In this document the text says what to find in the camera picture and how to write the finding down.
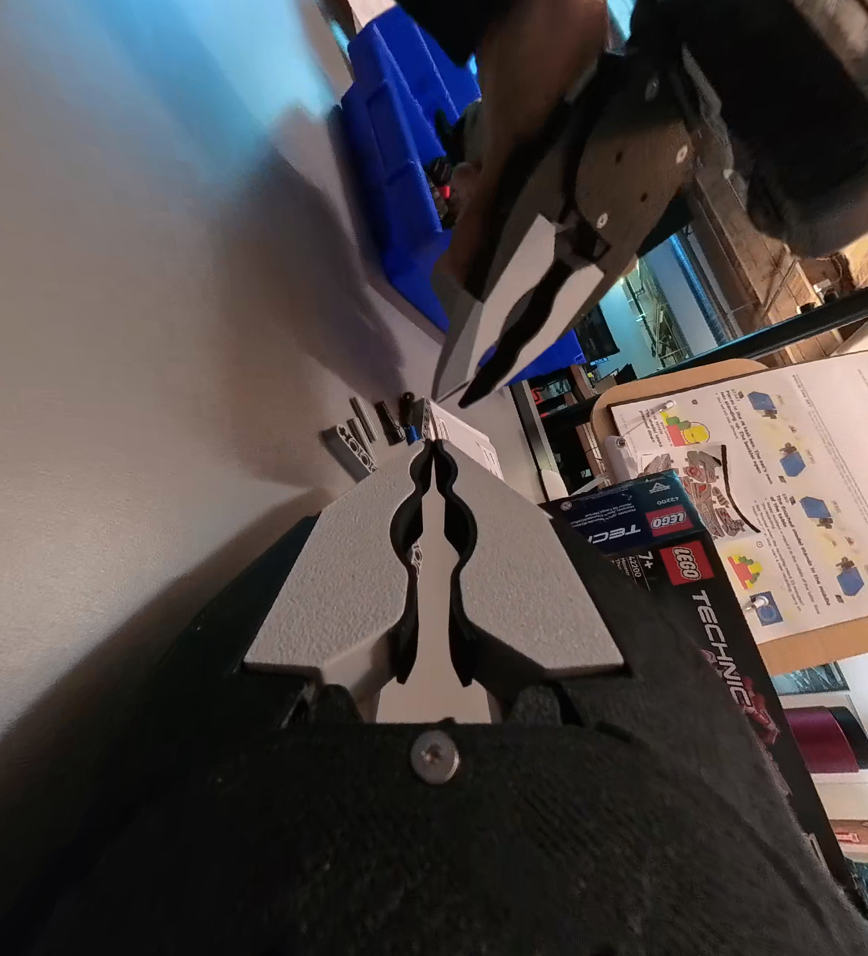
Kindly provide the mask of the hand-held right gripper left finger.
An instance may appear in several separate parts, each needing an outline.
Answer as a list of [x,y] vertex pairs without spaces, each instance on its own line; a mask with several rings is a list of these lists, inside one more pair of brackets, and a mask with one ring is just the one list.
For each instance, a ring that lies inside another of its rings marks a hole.
[[423,552],[433,443],[420,440],[323,508],[244,657],[250,674],[340,687],[359,711],[390,711],[436,615]]

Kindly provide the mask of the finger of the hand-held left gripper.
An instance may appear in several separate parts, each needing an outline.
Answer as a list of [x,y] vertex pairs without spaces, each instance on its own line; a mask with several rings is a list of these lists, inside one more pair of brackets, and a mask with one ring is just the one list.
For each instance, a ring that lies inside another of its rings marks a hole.
[[518,303],[540,283],[555,254],[555,224],[537,216],[499,279],[488,293],[476,295],[442,269],[432,273],[432,289],[448,319],[432,384],[442,401],[470,384],[488,348],[495,346]]
[[488,348],[458,403],[468,408],[519,374],[595,305],[605,274],[598,264],[575,255],[554,257],[540,283],[508,316],[495,346]]

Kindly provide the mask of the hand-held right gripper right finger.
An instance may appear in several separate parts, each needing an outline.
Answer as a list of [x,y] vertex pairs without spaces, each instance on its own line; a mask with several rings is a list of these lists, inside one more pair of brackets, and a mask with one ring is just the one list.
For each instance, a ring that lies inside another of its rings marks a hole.
[[624,659],[547,513],[446,441],[434,444],[450,574],[448,646],[463,687],[509,707],[528,687],[618,673]]

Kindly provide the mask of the blue plastic bin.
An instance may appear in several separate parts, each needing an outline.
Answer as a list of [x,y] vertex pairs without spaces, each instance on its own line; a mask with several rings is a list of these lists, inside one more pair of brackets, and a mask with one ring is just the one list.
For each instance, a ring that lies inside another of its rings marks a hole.
[[447,316],[430,284],[450,232],[426,170],[442,156],[434,119],[454,121],[480,97],[475,70],[454,64],[398,6],[348,44],[354,82],[343,122],[363,209],[389,284],[442,334]]

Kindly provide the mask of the grey desk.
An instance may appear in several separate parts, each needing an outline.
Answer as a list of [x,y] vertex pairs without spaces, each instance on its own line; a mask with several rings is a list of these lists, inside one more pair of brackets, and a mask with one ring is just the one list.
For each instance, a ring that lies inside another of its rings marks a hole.
[[0,2],[0,743],[117,685],[426,391],[316,2]]

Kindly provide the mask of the person's left hand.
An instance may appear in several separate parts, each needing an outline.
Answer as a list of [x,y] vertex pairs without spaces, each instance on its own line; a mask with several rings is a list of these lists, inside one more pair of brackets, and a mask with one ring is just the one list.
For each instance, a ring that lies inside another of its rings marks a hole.
[[457,217],[440,271],[464,286],[489,230],[491,204],[512,151],[537,134],[548,115],[605,48],[603,1],[514,2],[477,50],[482,98],[480,157],[453,175]]

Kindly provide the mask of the white instruction booklet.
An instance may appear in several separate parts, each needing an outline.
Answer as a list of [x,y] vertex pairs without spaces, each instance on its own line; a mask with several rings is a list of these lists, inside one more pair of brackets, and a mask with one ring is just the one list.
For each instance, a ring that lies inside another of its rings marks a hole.
[[451,444],[504,481],[497,451],[488,436],[430,400],[427,401],[425,430],[428,439]]

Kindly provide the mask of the grey holed toy beam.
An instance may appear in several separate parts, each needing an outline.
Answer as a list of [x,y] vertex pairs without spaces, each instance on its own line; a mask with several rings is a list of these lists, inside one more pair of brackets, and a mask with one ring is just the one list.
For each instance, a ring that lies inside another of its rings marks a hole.
[[336,424],[321,431],[321,442],[355,483],[377,472],[378,465],[370,448],[364,445],[347,424]]

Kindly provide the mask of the dark toy set box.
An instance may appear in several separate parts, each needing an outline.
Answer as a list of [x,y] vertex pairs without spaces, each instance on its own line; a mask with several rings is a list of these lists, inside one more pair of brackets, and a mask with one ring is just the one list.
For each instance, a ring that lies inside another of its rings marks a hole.
[[763,617],[780,621],[778,606],[771,592],[762,592],[751,595],[750,610],[742,609],[688,485],[666,471],[541,507],[607,556],[700,647],[745,714],[807,836],[868,917],[868,896],[843,853],[751,632]]

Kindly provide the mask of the printed instruction sheet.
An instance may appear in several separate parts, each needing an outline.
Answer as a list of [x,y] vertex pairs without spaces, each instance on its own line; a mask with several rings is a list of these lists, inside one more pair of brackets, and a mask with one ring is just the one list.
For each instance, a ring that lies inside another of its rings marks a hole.
[[698,496],[757,643],[868,617],[868,351],[614,405]]

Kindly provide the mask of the wooden board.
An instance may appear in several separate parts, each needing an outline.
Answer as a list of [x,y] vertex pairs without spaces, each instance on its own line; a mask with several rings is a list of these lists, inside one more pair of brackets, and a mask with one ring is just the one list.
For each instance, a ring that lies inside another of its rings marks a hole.
[[[649,376],[614,386],[595,400],[589,423],[597,441],[603,445],[607,438],[619,435],[619,426],[611,411],[614,405],[641,400],[666,400],[691,389],[732,383],[734,380],[767,372],[769,368],[753,359],[734,358],[697,368],[674,371],[669,369],[657,376]],[[843,661],[868,653],[868,616],[852,621],[831,624],[802,634],[772,639],[761,646],[761,656],[771,675]]]

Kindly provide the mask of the maroon cylinder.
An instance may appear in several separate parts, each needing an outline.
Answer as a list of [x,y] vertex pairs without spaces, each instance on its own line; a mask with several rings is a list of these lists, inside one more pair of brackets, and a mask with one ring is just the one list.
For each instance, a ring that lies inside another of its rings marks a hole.
[[785,717],[810,773],[868,771],[868,734],[848,708],[797,708]]

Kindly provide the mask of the black metal rail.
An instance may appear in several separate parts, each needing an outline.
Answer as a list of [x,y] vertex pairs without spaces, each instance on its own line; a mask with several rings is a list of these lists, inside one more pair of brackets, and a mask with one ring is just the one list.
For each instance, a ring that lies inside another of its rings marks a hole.
[[868,287],[844,298],[838,298],[830,304],[764,327],[738,340],[728,341],[711,351],[686,359],[650,376],[690,371],[732,359],[757,360],[791,345],[866,319],[868,319]]

